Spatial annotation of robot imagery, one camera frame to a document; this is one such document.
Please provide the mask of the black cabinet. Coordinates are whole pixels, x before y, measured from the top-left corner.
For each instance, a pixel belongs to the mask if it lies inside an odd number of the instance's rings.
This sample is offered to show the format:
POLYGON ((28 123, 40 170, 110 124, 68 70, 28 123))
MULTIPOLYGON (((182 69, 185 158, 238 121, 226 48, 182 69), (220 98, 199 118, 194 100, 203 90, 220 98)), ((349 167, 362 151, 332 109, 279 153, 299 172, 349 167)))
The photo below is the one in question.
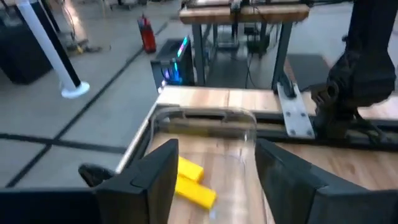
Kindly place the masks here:
POLYGON ((0 20, 0 69, 16 85, 29 85, 52 66, 26 24, 7 25, 0 20))

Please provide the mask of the black table edge clamp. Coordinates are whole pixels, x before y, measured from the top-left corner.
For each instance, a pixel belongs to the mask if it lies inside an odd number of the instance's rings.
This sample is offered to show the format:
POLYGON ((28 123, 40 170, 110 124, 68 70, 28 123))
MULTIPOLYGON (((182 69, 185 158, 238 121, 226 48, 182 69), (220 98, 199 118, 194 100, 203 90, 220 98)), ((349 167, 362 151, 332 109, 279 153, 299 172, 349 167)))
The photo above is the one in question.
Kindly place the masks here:
POLYGON ((95 187, 116 175, 113 170, 96 164, 82 164, 78 173, 89 187, 95 187))

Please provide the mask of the black table edge rail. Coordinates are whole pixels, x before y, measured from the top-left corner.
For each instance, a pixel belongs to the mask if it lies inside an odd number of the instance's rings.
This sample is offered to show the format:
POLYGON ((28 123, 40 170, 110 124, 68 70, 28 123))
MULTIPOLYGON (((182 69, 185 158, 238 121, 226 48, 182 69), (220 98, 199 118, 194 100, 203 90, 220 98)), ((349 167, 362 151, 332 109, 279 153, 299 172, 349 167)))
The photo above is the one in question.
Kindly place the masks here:
MULTIPOLYGON (((309 115, 313 131, 307 131, 304 137, 298 136, 298 131, 288 128, 282 114, 254 113, 257 121, 256 137, 267 139, 271 142, 287 144, 305 144, 314 146, 325 146, 335 148, 350 148, 368 151, 384 151, 398 153, 398 120, 364 119, 359 113, 355 113, 351 120, 343 120, 333 124, 332 128, 320 126, 320 118, 309 115)), ((242 128, 228 131, 221 128, 221 124, 237 119, 236 113, 228 112, 225 115, 205 114, 172 114, 170 119, 194 119, 217 121, 215 128, 199 128, 199 136, 221 136, 232 138, 239 136, 242 128)), ((144 125, 144 132, 138 137, 134 146, 139 154, 143 153, 151 140, 152 124, 144 125)))

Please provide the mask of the yellow rectangular block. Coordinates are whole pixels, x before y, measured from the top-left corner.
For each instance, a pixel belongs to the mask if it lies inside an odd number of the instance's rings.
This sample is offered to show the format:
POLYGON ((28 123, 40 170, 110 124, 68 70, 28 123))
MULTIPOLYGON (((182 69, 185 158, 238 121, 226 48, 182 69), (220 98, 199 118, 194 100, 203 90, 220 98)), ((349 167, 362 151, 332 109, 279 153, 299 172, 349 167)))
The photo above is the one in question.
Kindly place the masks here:
POLYGON ((175 193, 203 208, 211 209, 217 198, 214 190, 182 176, 177 176, 175 193))
POLYGON ((178 157, 178 175, 194 182, 200 182, 204 176, 204 168, 181 156, 178 157))

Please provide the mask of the clear plastic bin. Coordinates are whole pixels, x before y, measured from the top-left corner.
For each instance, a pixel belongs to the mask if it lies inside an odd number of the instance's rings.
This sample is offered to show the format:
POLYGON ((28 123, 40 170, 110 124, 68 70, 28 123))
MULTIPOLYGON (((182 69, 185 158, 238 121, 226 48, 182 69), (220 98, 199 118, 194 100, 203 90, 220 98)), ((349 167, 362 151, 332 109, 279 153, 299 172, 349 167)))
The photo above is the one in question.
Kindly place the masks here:
POLYGON ((259 205, 253 165, 256 123, 248 112, 225 108, 164 108, 153 115, 150 124, 148 151, 177 139, 179 156, 204 168, 204 176, 197 183, 217 194, 214 206, 208 210, 175 193, 168 224, 250 224, 255 219, 252 209, 259 205), (199 136, 199 131, 204 131, 199 128, 215 128, 217 121, 170 119, 172 114, 225 115, 228 112, 236 113, 238 118, 221 124, 221 128, 228 131, 242 128, 239 136, 199 136))

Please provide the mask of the white pole with base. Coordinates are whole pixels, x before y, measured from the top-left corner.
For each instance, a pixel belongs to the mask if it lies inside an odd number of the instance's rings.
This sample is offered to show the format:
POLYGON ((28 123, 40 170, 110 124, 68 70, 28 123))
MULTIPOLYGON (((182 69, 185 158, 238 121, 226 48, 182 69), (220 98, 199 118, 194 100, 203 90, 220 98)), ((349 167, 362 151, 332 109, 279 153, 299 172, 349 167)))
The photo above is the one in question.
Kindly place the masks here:
POLYGON ((61 95, 68 99, 84 95, 90 90, 89 83, 80 80, 53 27, 44 28, 44 20, 39 19, 32 5, 29 0, 16 0, 18 10, 58 76, 61 95))

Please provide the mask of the black computer tower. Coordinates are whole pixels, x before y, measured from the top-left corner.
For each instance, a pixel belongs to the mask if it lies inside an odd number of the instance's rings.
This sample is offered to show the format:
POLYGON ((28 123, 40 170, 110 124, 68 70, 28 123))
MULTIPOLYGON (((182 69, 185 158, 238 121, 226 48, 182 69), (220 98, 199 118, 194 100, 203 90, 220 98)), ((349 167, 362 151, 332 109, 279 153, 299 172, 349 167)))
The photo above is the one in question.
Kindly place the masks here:
POLYGON ((180 39, 167 39, 150 65, 158 94, 167 85, 195 85, 192 47, 188 35, 180 39))

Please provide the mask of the black floor mat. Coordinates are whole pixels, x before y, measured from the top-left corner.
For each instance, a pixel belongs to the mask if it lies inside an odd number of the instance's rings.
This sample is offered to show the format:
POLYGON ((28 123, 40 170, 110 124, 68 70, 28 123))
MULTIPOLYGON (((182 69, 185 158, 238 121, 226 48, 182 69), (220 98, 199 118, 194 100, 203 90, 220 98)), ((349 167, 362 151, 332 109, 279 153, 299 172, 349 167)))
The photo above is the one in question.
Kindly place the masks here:
POLYGON ((300 91, 326 82, 330 66, 319 54, 288 54, 287 61, 300 91))

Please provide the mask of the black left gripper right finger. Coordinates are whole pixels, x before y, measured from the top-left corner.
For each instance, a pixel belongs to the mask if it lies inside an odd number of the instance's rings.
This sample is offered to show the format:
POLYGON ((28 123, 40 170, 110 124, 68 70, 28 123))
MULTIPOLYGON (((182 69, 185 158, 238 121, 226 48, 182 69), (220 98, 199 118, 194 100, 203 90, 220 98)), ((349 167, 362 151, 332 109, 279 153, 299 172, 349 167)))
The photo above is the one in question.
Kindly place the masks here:
POLYGON ((266 139, 255 146, 256 169, 276 224, 359 224, 367 189, 266 139))

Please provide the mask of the red fire extinguisher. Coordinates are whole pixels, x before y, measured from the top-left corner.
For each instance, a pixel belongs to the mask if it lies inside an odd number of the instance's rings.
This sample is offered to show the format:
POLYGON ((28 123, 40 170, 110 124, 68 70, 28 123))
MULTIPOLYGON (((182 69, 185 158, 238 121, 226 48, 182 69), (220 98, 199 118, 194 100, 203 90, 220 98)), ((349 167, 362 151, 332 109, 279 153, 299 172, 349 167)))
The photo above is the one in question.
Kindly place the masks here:
POLYGON ((148 54, 156 52, 155 35, 153 33, 150 20, 142 14, 142 16, 138 18, 137 24, 141 34, 143 49, 148 54))

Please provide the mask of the grey metal bracket plate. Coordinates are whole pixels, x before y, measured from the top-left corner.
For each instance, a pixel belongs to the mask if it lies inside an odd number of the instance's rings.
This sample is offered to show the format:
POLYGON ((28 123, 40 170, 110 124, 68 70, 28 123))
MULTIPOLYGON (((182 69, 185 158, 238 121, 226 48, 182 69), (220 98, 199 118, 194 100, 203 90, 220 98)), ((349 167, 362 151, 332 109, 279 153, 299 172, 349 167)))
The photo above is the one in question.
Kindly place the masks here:
POLYGON ((277 84, 287 135, 297 139, 315 139, 315 133, 304 105, 301 92, 296 84, 293 84, 292 88, 295 96, 289 97, 285 93, 284 86, 281 83, 277 84))

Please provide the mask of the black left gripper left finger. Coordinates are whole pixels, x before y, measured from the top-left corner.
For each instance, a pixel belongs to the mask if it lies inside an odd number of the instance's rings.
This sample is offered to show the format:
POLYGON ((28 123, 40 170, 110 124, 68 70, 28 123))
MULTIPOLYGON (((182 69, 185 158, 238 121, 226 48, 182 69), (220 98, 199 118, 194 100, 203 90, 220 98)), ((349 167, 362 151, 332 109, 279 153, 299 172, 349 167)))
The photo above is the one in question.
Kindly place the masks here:
POLYGON ((178 140, 170 139, 95 187, 102 224, 167 224, 177 166, 178 140))

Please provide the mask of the wooden top work table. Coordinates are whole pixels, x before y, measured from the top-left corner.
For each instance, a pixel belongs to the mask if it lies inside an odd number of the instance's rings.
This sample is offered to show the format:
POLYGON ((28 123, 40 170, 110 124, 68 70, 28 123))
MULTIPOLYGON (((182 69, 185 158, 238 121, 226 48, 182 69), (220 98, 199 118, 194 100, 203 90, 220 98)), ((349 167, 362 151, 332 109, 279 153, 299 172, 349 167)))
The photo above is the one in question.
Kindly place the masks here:
POLYGON ((286 76, 284 65, 293 23, 306 19, 309 12, 310 7, 306 4, 247 5, 242 6, 236 12, 228 6, 185 7, 181 9, 179 12, 181 22, 192 26, 197 85, 203 86, 206 82, 201 29, 203 24, 213 27, 219 24, 235 24, 239 22, 281 23, 282 27, 271 84, 271 89, 276 90, 277 82, 286 76))

